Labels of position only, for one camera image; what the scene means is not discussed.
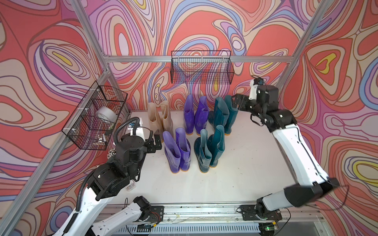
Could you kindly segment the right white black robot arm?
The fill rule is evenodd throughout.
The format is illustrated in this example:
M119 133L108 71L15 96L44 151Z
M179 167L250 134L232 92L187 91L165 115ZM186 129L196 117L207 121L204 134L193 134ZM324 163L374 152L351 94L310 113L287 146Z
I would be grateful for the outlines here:
M268 128L296 181L294 185L257 199L256 217L266 220L281 208L308 206L341 186L316 161L292 112L279 108L277 87L254 85L250 95L232 96L231 105L239 111L249 112L252 118L258 117L259 126Z

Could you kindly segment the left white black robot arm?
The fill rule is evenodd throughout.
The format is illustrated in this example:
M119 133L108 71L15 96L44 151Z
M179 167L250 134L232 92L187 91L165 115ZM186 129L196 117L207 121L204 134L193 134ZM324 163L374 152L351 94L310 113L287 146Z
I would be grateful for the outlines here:
M133 222L146 221L152 206L143 197L136 197L128 206L112 216L96 221L102 210L131 182L138 182L146 155L162 148L158 132L149 132L147 139L137 135L140 119L133 117L114 132L115 151L106 163L92 170L83 180L76 207L56 236L111 236Z

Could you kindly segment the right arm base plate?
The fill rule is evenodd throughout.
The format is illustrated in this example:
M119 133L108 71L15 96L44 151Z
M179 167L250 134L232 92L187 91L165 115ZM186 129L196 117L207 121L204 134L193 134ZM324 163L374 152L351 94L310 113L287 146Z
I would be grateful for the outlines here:
M281 221L282 215L279 210L269 211L262 204L240 205L236 209L242 215L244 221Z

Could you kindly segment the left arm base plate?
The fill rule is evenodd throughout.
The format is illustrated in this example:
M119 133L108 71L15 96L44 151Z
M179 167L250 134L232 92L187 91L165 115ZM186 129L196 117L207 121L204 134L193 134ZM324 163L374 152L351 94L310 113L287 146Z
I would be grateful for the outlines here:
M146 215L143 213L141 217L135 221L135 223L145 223L145 222L151 222L151 223L159 223L163 221L164 218L164 206L158 205L158 206L152 206L150 210L148 211L148 214Z

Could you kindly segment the teal rain boot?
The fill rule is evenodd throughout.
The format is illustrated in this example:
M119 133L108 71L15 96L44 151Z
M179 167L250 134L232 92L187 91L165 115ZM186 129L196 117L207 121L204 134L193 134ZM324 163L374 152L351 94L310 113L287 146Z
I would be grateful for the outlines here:
M229 109L223 98L218 97L213 111L209 112L208 121L216 128L218 125L225 126L229 117Z
M225 132L224 126L218 125L215 128L214 134L212 134L207 141L209 151L212 154L210 167L215 168L218 165L219 159L225 150Z
M208 131L202 129L200 131L200 137L195 140L194 151L197 157L200 171L207 173L210 168L210 162L212 160L212 154L207 146Z
M224 98L224 101L226 102L227 108L229 110L229 116L228 116L227 122L224 126L224 131L225 131L225 135L230 135L231 132L232 132L231 128L235 123L235 120L237 118L239 110L237 108L232 107L231 95L226 95L225 98Z

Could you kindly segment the thin purple rain boot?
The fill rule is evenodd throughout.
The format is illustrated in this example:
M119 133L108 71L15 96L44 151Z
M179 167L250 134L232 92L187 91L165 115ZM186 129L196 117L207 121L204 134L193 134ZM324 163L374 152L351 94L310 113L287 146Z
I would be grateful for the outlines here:
M194 114L193 96L190 94L187 96L185 105L184 105L184 125L185 125L185 132L188 135L191 135L194 131L194 121L195 121L195 114Z

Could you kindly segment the beige rain boot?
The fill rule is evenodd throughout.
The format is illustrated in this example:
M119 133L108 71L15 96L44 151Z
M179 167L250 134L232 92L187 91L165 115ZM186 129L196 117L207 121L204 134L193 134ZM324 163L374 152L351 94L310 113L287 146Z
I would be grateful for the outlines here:
M149 128L160 136L161 142L163 143L163 124L160 118L160 115L157 111L157 107L153 102L148 103L147 105L147 112L148 112L148 121L149 121Z
M173 120L171 118L169 102L167 100L163 101L160 104L160 108L161 108L161 111L162 111L161 121L162 121L163 129L164 129L164 131L168 131L171 134L171 136L173 137L174 136Z

